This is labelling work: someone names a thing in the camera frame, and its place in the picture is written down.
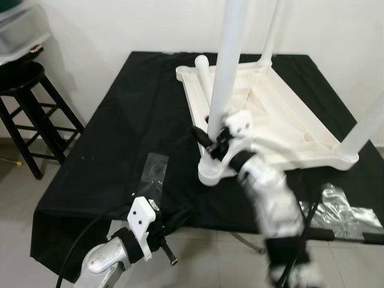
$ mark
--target black cloth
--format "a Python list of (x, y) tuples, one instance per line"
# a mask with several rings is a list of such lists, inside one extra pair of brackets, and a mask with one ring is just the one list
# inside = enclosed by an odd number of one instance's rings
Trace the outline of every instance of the black cloth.
[[(191, 136), (183, 85), (175, 74), (177, 66), (193, 67), (197, 55), (130, 55), (35, 210), (31, 256), (37, 261), (57, 273), (81, 228), (132, 200), (150, 152), (169, 156), (161, 201), (165, 220), (191, 211), (188, 226), (257, 233), (252, 207), (236, 179), (224, 179), (215, 187), (198, 180), (200, 154)], [(216, 54), (205, 55), (211, 65), (216, 63)], [(241, 62), (259, 57), (242, 55)], [(309, 56), (278, 55), (273, 68), (338, 140), (347, 135), (356, 121)], [(310, 200), (330, 182), (344, 190), (352, 206), (372, 208), (384, 223), (383, 168), (378, 151), (368, 142), (359, 162), (346, 172), (320, 167), (288, 172), (287, 179), (298, 200)], [(81, 259), (105, 240), (109, 220), (120, 213), (110, 214), (81, 242), (67, 279), (76, 277)], [(364, 236), (366, 242), (384, 244), (382, 236)], [(334, 239), (331, 230), (323, 229), (312, 229), (311, 237)]]

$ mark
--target wooden stool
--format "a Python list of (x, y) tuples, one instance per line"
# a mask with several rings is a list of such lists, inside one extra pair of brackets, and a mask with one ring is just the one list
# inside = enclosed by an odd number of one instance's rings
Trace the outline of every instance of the wooden stool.
[[(41, 83), (55, 104), (44, 104), (37, 101), (31, 89), (38, 83)], [(49, 82), (45, 76), (44, 67), (39, 63), (28, 62), (25, 65), (19, 66), (17, 69), (12, 69), (9, 73), (4, 73), (3, 70), (2, 75), (0, 75), (0, 96), (14, 97), (20, 106), (12, 113), (9, 113), (0, 97), (0, 118), (35, 178), (41, 179), (43, 175), (36, 165), (34, 157), (57, 160), (62, 164), (65, 160), (64, 151), (76, 135), (83, 132), (84, 127), (61, 98), (55, 87)], [(46, 113), (43, 107), (48, 107), (50, 110)], [(75, 126), (75, 129), (55, 127), (52, 124), (49, 117), (58, 109), (63, 111)], [(16, 125), (13, 122), (13, 118), (21, 111), (24, 111), (32, 122), (33, 127)], [(19, 130), (36, 131), (36, 133), (31, 139), (24, 142)], [(69, 140), (66, 141), (60, 136), (58, 131), (67, 131), (73, 134)], [(43, 138), (53, 156), (31, 153), (29, 151), (28, 146), (31, 145), (38, 136)]]

